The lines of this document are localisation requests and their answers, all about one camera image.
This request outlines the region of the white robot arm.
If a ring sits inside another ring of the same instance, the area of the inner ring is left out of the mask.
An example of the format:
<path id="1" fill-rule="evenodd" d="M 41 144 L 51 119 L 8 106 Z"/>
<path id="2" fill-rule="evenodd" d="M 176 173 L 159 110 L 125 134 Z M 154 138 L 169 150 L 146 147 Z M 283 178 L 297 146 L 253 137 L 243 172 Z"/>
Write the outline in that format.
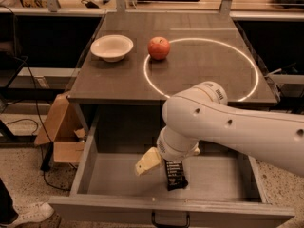
<path id="1" fill-rule="evenodd" d="M 199 142 L 216 143 L 304 176 L 304 117 L 227 105 L 217 83 L 204 82 L 169 97 L 162 107 L 165 128 L 157 145 L 136 163 L 142 175 L 163 161 L 199 153 Z"/>

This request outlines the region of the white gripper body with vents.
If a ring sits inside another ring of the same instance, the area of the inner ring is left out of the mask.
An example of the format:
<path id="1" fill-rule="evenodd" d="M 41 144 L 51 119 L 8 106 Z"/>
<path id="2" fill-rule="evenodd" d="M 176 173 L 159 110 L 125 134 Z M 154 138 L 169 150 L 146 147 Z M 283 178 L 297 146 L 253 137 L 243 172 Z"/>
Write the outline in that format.
<path id="1" fill-rule="evenodd" d="M 199 147 L 199 141 L 182 136 L 168 126 L 163 128 L 157 139 L 157 148 L 161 157 L 167 161 L 182 161 L 194 156 L 193 152 Z"/>

